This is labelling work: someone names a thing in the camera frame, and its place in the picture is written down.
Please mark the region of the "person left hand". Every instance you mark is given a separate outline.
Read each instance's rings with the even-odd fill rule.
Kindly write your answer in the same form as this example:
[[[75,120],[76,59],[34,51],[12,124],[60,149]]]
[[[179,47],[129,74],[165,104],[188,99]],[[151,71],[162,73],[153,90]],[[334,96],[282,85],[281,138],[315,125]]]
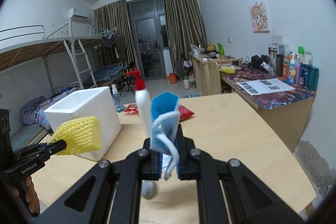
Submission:
[[[39,198],[38,198],[37,192],[35,191],[34,183],[32,181],[31,176],[28,176],[25,179],[25,184],[27,187],[27,190],[25,193],[25,199],[26,199],[26,202],[29,204],[29,211],[31,213],[39,214],[41,212],[41,207],[40,207]]]

